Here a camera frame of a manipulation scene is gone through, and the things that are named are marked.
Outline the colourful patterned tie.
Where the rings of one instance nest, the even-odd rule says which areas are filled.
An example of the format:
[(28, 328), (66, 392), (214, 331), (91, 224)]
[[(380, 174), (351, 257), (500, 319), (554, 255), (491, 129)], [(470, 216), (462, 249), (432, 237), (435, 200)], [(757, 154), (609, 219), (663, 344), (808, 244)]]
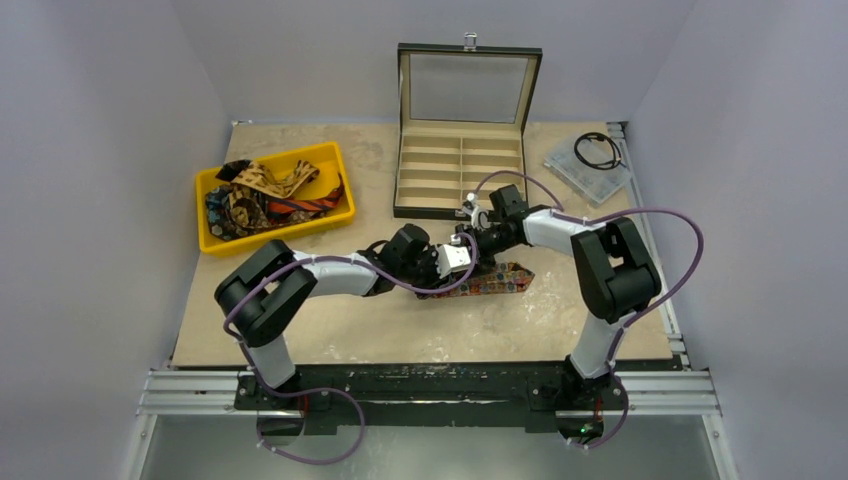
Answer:
[(489, 266), (477, 266), (462, 284), (438, 294), (420, 294), (418, 299), (440, 299), (452, 297), (481, 296), (522, 293), (535, 279), (535, 274), (518, 262), (498, 262)]

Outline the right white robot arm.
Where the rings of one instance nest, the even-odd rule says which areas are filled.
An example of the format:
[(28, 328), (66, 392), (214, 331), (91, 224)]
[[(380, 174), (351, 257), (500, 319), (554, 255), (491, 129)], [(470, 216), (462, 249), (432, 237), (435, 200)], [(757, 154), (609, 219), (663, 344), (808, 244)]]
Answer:
[(486, 210), (474, 192), (463, 211), (472, 221), (482, 257), (492, 257), (518, 245), (541, 247), (574, 261), (587, 318), (577, 345), (566, 357), (561, 392), (576, 407), (584, 407), (611, 377), (625, 323), (648, 309), (662, 282), (634, 222), (617, 218), (597, 225), (568, 220), (556, 209), (529, 205), (516, 186), (489, 195)]

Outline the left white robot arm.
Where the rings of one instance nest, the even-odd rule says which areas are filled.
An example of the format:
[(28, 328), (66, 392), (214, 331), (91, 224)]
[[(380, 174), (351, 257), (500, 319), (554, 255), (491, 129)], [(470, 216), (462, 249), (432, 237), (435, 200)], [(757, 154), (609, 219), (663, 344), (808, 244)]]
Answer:
[(459, 233), (433, 245), (421, 227), (406, 224), (390, 239), (348, 255), (315, 255), (271, 240), (215, 289), (231, 335), (261, 380), (272, 408), (297, 399), (296, 367), (284, 332), (304, 303), (321, 296), (373, 297), (400, 287), (427, 297), (470, 278), (479, 258), (473, 237)]

